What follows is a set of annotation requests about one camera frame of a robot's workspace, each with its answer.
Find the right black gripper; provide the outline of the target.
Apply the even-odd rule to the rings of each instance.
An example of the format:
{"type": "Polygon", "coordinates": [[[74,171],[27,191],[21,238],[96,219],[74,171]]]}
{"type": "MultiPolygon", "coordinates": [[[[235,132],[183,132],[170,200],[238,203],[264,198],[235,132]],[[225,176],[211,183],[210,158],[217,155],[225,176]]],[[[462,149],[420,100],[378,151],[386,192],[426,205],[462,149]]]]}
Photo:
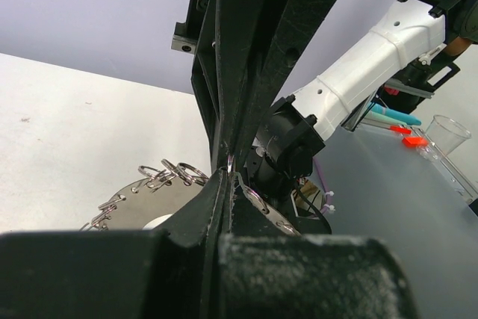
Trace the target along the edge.
{"type": "Polygon", "coordinates": [[[337,0],[190,0],[172,47],[218,158],[245,158],[262,117],[337,0]]]}

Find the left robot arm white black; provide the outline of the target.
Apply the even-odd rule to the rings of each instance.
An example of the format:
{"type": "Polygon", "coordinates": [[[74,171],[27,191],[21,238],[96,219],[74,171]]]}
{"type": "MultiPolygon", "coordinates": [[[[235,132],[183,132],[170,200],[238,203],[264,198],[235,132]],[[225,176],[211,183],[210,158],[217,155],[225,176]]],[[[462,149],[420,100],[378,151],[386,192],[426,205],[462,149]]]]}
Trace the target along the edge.
{"type": "Polygon", "coordinates": [[[397,0],[315,80],[278,99],[337,0],[190,0],[176,37],[193,41],[191,82],[212,180],[193,213],[200,318],[417,318],[401,270],[378,242],[281,235],[268,199],[296,189],[311,158],[388,79],[453,40],[477,41],[477,0],[397,0]]]}

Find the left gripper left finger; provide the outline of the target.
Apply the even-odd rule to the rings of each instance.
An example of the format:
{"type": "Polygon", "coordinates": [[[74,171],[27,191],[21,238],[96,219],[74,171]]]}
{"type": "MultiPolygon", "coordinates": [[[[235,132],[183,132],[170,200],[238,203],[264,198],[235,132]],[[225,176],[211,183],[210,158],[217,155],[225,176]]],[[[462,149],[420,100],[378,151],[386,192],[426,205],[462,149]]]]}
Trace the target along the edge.
{"type": "Polygon", "coordinates": [[[158,253],[161,303],[177,318],[217,318],[218,240],[228,173],[216,170],[201,191],[161,225],[168,235],[158,253]]]}

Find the round metal keyring disc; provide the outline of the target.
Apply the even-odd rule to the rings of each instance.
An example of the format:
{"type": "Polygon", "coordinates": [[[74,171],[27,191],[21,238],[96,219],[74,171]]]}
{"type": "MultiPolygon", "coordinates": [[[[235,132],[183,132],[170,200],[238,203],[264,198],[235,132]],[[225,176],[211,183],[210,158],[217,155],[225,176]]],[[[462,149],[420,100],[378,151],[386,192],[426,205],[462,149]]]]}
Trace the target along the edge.
{"type": "MultiPolygon", "coordinates": [[[[81,230],[154,229],[190,202],[209,180],[202,171],[187,163],[174,165],[167,159],[161,163],[163,170],[138,167],[144,178],[124,187],[99,205],[99,213],[81,230]]],[[[228,157],[226,171],[237,172],[232,156],[228,157]]]]}

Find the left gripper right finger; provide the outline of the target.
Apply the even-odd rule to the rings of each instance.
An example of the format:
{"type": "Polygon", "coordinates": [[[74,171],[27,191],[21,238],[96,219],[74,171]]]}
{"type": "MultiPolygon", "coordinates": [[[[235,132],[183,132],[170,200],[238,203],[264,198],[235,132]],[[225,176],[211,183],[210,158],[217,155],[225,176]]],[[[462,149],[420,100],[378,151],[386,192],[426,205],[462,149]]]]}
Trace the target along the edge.
{"type": "Polygon", "coordinates": [[[251,242],[259,238],[297,238],[294,225],[267,204],[240,173],[220,172],[220,243],[239,240],[251,242]]]}

